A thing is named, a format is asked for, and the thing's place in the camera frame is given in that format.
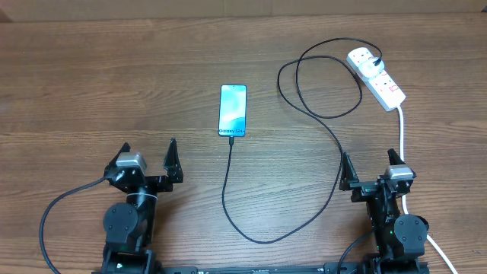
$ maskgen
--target wall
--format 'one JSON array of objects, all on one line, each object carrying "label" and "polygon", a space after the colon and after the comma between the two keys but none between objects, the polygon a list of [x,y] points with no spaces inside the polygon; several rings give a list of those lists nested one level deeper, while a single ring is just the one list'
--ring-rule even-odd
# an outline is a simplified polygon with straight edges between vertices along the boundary
[{"label": "wall", "polygon": [[0,21],[480,12],[486,0],[0,0]]}]

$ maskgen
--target black metal frame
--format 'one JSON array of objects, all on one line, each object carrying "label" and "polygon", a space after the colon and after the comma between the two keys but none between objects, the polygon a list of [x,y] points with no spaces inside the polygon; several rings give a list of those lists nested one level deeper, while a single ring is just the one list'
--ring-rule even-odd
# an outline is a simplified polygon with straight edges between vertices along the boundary
[{"label": "black metal frame", "polygon": [[[129,152],[130,146],[126,143],[105,168],[105,177],[110,184],[127,193],[127,198],[126,202],[110,207],[105,214],[103,226],[107,238],[103,265],[101,272],[93,274],[338,273],[338,263],[325,263],[324,266],[256,268],[163,268],[156,260],[155,252],[147,249],[147,246],[152,241],[158,193],[171,192],[173,183],[183,182],[176,140],[171,140],[164,159],[167,175],[146,177],[145,162],[141,155],[132,155],[132,165],[117,165],[119,156]],[[352,191],[352,202],[367,203],[378,252],[365,255],[361,263],[342,263],[339,272],[341,274],[429,273],[427,263],[420,263],[418,260],[425,252],[428,223],[419,216],[401,215],[396,202],[398,196],[409,193],[416,174],[400,160],[393,149],[388,151],[388,155],[390,166],[386,173],[378,176],[375,181],[361,183],[350,157],[343,153],[343,172],[339,188]]]}]

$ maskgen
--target blue phone screen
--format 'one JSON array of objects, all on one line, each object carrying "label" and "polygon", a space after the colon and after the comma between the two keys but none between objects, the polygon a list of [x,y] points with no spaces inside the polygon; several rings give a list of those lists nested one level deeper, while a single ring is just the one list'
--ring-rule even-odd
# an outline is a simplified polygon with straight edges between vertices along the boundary
[{"label": "blue phone screen", "polygon": [[220,136],[245,136],[247,112],[247,86],[226,84],[221,86]]}]

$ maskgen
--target white power strip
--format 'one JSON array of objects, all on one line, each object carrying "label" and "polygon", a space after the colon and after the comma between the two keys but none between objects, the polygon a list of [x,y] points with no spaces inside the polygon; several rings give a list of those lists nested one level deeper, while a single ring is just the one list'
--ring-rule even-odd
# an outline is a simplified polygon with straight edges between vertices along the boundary
[{"label": "white power strip", "polygon": [[365,47],[354,49],[347,55],[347,62],[372,91],[380,105],[386,111],[394,110],[401,105],[406,96],[384,70],[384,62],[376,66],[375,61],[377,57],[374,57]]}]

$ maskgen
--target black cable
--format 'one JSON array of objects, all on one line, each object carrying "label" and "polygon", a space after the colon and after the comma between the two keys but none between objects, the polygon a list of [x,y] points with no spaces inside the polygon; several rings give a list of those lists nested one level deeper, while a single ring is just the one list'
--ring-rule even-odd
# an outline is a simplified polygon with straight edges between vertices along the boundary
[{"label": "black cable", "polygon": [[[278,237],[274,240],[271,240],[271,241],[257,241],[257,240],[254,240],[252,239],[251,237],[248,237],[247,235],[245,235],[245,233],[243,233],[236,225],[235,223],[231,220],[230,218],[230,215],[228,214],[227,212],[227,209],[225,207],[225,200],[224,200],[224,196],[225,196],[225,189],[227,187],[227,180],[228,180],[228,172],[230,170],[230,161],[231,161],[231,151],[232,151],[232,148],[233,148],[233,144],[234,144],[234,140],[233,140],[233,137],[230,137],[230,152],[228,153],[228,166],[227,166],[227,173],[225,175],[225,180],[224,180],[224,183],[223,183],[223,190],[221,191],[221,204],[223,205],[223,210],[224,210],[224,213],[225,215],[227,216],[227,219],[228,221],[230,222],[230,224],[235,228],[235,230],[240,233],[240,235],[242,235],[244,238],[246,238],[247,240],[251,241],[251,242],[254,242],[256,244],[272,244],[272,243],[275,243],[277,241],[280,241],[290,235],[293,235],[295,232],[301,230],[302,228],[304,228],[305,226],[307,226],[308,224],[310,224],[312,221],[314,221],[314,219],[316,219],[320,214],[321,212],[323,212],[326,207],[328,206],[329,204],[329,201],[332,199],[332,196],[333,196],[333,193],[335,192],[335,188],[336,188],[336,184],[338,183],[338,179],[340,177],[340,174],[341,174],[341,171],[342,171],[342,155],[343,155],[343,149],[342,149],[342,145],[340,144],[339,140],[336,138],[335,134],[333,133],[333,131],[325,124],[323,123],[323,121],[321,121],[319,118],[323,118],[323,119],[333,119],[333,118],[338,118],[338,117],[342,117],[342,116],[345,116],[349,113],[351,113],[354,109],[356,109],[358,107],[358,105],[361,103],[362,101],[362,88],[361,88],[361,85],[360,85],[360,82],[358,81],[357,77],[355,76],[355,73],[340,59],[337,59],[333,56],[308,56],[308,57],[304,57],[304,55],[306,53],[308,53],[310,50],[312,50],[313,48],[319,46],[319,45],[322,45],[324,43],[328,43],[328,42],[332,42],[332,41],[337,41],[337,40],[352,40],[352,41],[358,41],[358,42],[362,42],[362,43],[366,43],[367,45],[370,45],[372,47],[374,47],[375,49],[377,49],[380,53],[380,58],[378,59],[378,62],[380,62],[380,60],[382,59],[382,52],[380,51],[380,49],[375,46],[374,44],[372,43],[369,43],[365,40],[361,40],[361,39],[356,39],[356,38],[347,38],[347,37],[342,37],[342,38],[334,38],[334,39],[330,39],[330,40],[326,40],[326,41],[323,41],[323,42],[320,42],[314,46],[312,46],[311,48],[307,49],[303,54],[301,54],[300,58],[298,60],[294,60],[292,62],[289,62],[285,65],[283,65],[280,69],[279,69],[279,73],[277,74],[277,88],[279,90],[279,93],[281,94],[282,98],[286,101],[286,103],[288,103],[291,107],[295,108],[296,110],[300,111],[301,113],[303,114],[306,114],[307,116],[315,119],[319,124],[321,124],[322,126],[325,127],[326,130],[328,130],[328,132],[330,133],[330,135],[333,137],[333,139],[335,140],[336,142],[336,145],[339,149],[339,152],[340,152],[340,163],[339,163],[339,168],[338,168],[338,172],[336,174],[336,179],[335,179],[335,183],[333,184],[333,187],[332,187],[332,190],[331,192],[329,193],[329,196],[328,196],[328,199],[326,200],[325,204],[323,205],[323,207],[318,211],[317,214],[315,214],[311,219],[309,219],[308,221],[306,221],[305,223],[303,223],[301,226],[299,226],[298,228],[295,228],[293,231],[291,232],[288,232],[287,234],[281,236],[281,237]],[[298,69],[299,69],[299,64],[301,63],[301,61],[304,61],[304,60],[308,60],[308,59],[318,59],[318,58],[323,58],[323,59],[332,59],[332,60],[335,60],[337,62],[339,62],[340,64],[342,64],[350,73],[350,75],[353,77],[353,79],[355,80],[355,82],[357,83],[357,87],[358,87],[358,91],[359,91],[359,94],[360,94],[360,97],[358,99],[358,102],[356,105],[354,105],[350,110],[342,113],[342,114],[339,114],[339,115],[335,115],[335,116],[321,116],[319,114],[316,114],[315,112],[313,112],[312,110],[310,110],[310,108],[306,105],[306,103],[304,102],[304,98],[301,94],[301,90],[299,88],[299,82],[298,82]],[[296,65],[296,88],[297,88],[297,92],[298,92],[298,95],[299,95],[299,98],[301,100],[301,103],[304,105],[304,107],[309,111],[305,111],[305,110],[302,110],[301,108],[299,107],[296,107],[293,103],[291,103],[288,98],[286,98],[286,96],[282,93],[282,90],[281,90],[281,84],[280,84],[280,78],[281,78],[281,72],[283,69],[285,69],[287,66],[289,65],[292,65],[294,63],[297,63]]]},{"label": "black cable", "polygon": [[361,242],[363,242],[365,239],[367,239],[368,237],[370,237],[373,232],[374,231],[370,231],[367,234],[363,234],[362,236],[360,236],[359,239],[355,240],[352,244],[350,244],[349,247],[347,247],[347,249],[343,253],[342,257],[340,257],[340,261],[338,261],[338,265],[336,266],[336,273],[337,274],[340,274],[341,273],[342,263],[345,260],[345,258],[347,257],[347,255],[349,254],[350,250],[352,250],[355,246],[357,246],[358,244],[360,244]]},{"label": "black cable", "polygon": [[62,198],[66,197],[67,195],[71,195],[73,193],[76,193],[80,190],[86,190],[87,188],[90,188],[92,186],[96,186],[97,184],[101,183],[105,181],[105,177],[103,178],[100,178],[96,181],[94,181],[93,183],[89,183],[87,185],[84,185],[84,186],[80,186],[78,188],[75,188],[73,190],[69,190],[68,192],[66,193],[63,193],[61,195],[59,195],[59,197],[55,198],[48,206],[47,206],[47,209],[46,211],[44,212],[44,215],[43,217],[40,219],[40,226],[39,226],[39,244],[40,244],[40,251],[42,251],[43,253],[43,256],[44,256],[44,260],[46,261],[47,263],[47,266],[55,273],[55,274],[60,274],[59,271],[56,269],[56,267],[54,267],[53,263],[51,262],[51,260],[49,259],[49,256],[47,256],[47,252],[46,252],[46,247],[44,245],[44,224],[46,223],[46,218],[47,218],[47,215],[49,214],[49,211],[51,210],[51,208],[57,203],[59,202],[59,200],[61,200]]}]

